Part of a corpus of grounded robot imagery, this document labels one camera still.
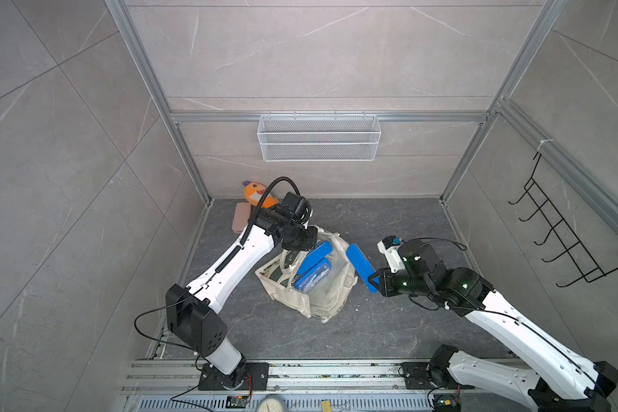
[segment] clock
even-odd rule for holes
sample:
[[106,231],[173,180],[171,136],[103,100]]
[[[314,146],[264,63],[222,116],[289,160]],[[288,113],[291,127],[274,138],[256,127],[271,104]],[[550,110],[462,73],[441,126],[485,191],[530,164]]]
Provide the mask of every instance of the clock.
[[288,410],[286,408],[286,402],[283,399],[279,396],[269,395],[259,403],[256,412],[288,412]]

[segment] blue container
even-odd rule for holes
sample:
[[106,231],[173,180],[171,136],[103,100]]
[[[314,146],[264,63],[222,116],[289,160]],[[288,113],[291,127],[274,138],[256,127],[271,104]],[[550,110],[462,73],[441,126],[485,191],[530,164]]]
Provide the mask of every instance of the blue container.
[[309,292],[325,275],[330,273],[331,268],[330,261],[323,258],[317,265],[295,281],[295,289],[303,293]]

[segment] black wire rack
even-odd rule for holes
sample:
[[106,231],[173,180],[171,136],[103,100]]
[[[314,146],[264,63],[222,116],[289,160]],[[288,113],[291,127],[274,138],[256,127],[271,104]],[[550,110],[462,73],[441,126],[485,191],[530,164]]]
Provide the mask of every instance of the black wire rack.
[[[539,153],[536,153],[536,155],[533,157],[534,159],[538,158],[536,160],[536,164],[533,167],[533,171],[531,172],[531,177],[528,178],[528,181],[526,182],[526,184],[524,185],[524,193],[522,193],[522,196],[520,196],[519,199],[517,199],[517,202],[508,202],[510,204],[518,204],[525,196],[528,195],[528,197],[531,199],[531,201],[533,202],[533,204],[536,206],[536,210],[531,214],[531,216],[529,216],[526,219],[522,219],[519,218],[520,221],[528,221],[529,219],[533,218],[538,212],[540,212],[540,214],[542,215],[542,217],[547,221],[547,223],[550,226],[550,230],[547,232],[547,235],[545,236],[545,239],[543,239],[542,242],[538,243],[536,241],[533,241],[533,243],[535,243],[536,245],[540,246],[545,244],[545,242],[547,241],[547,239],[549,238],[549,236],[553,233],[559,240],[559,242],[561,243],[561,245],[563,246],[564,250],[563,252],[559,253],[558,255],[556,255],[555,257],[553,257],[552,259],[548,259],[545,260],[543,259],[543,262],[549,263],[549,262],[553,262],[556,259],[559,259],[561,256],[563,255],[568,255],[569,258],[572,260],[572,262],[575,264],[575,266],[577,267],[577,270],[579,271],[579,277],[577,277],[577,279],[573,280],[572,282],[569,282],[568,284],[565,285],[559,285],[556,284],[558,287],[568,287],[569,285],[572,285],[582,279],[584,279],[587,283],[591,283],[591,282],[595,282],[596,280],[600,279],[601,277],[607,276],[609,274],[611,274],[612,272],[615,272],[616,270],[618,270],[618,267],[615,269],[612,269],[608,272],[605,272],[600,265],[598,264],[598,262],[595,260],[595,258],[593,257],[593,255],[591,255],[591,253],[588,251],[588,248],[586,248],[586,246],[583,244],[583,242],[581,241],[581,239],[579,239],[579,236],[577,236],[577,234],[575,233],[574,230],[572,230],[572,227],[570,227],[570,224],[568,223],[567,220],[565,220],[565,218],[563,217],[563,215],[561,214],[561,212],[558,210],[558,208],[556,208],[556,205],[550,200],[549,196],[547,196],[547,194],[544,192],[544,190],[540,187],[540,185],[538,184],[538,182],[536,182],[533,178],[535,172],[536,172],[536,168],[538,167],[538,162],[540,162],[542,155]],[[536,188],[537,190],[540,191],[540,193],[544,196],[545,201],[538,204],[538,202],[536,202],[535,197],[529,193],[529,190],[532,188]],[[556,223],[552,223],[548,218],[547,215],[545,215],[545,212],[543,210],[544,206],[546,205],[550,205],[552,206],[552,208],[556,211],[556,213],[558,214],[558,221]],[[575,237],[576,242],[571,244],[570,246],[566,246],[565,243],[563,242],[563,239],[561,238],[561,235],[559,235],[559,233],[556,231],[556,228],[559,225],[565,225],[568,228],[568,231],[570,231],[572,233],[572,235]],[[570,253],[570,251],[576,247],[577,245],[581,245],[582,249],[586,252],[586,254],[588,255],[588,257],[591,259],[591,261],[594,263],[594,268],[592,270],[589,270],[588,272],[584,273],[584,271],[581,269],[581,267],[579,266],[579,264],[577,263],[577,260],[572,256],[572,254]],[[600,274],[596,274],[595,277],[593,279],[589,279],[586,276],[589,275],[593,275],[594,272],[599,271]]]

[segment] white mesh basket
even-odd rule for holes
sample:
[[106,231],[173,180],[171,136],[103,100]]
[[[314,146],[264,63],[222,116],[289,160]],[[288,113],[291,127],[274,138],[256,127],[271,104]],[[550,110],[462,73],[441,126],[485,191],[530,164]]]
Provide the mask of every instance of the white mesh basket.
[[264,115],[257,131],[265,161],[373,160],[380,140],[374,115]]

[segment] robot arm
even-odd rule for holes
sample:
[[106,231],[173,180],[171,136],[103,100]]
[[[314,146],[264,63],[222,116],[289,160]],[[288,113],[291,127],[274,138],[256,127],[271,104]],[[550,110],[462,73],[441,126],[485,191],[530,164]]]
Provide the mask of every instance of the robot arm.
[[227,338],[227,325],[217,314],[236,285],[266,253],[279,243],[288,251],[310,251],[318,230],[308,227],[309,202],[288,192],[281,203],[261,208],[275,179],[254,209],[247,228],[222,256],[186,287],[173,285],[165,295],[167,326],[217,370],[226,388],[237,388],[245,357]]
[[390,268],[378,270],[369,282],[386,297],[422,295],[452,309],[488,331],[531,367],[509,368],[443,345],[429,363],[436,386],[476,386],[535,411],[610,410],[606,397],[618,382],[614,367],[604,361],[593,363],[562,345],[476,272],[447,269],[429,245],[433,242],[413,239],[402,243],[395,236],[386,237],[378,249]]

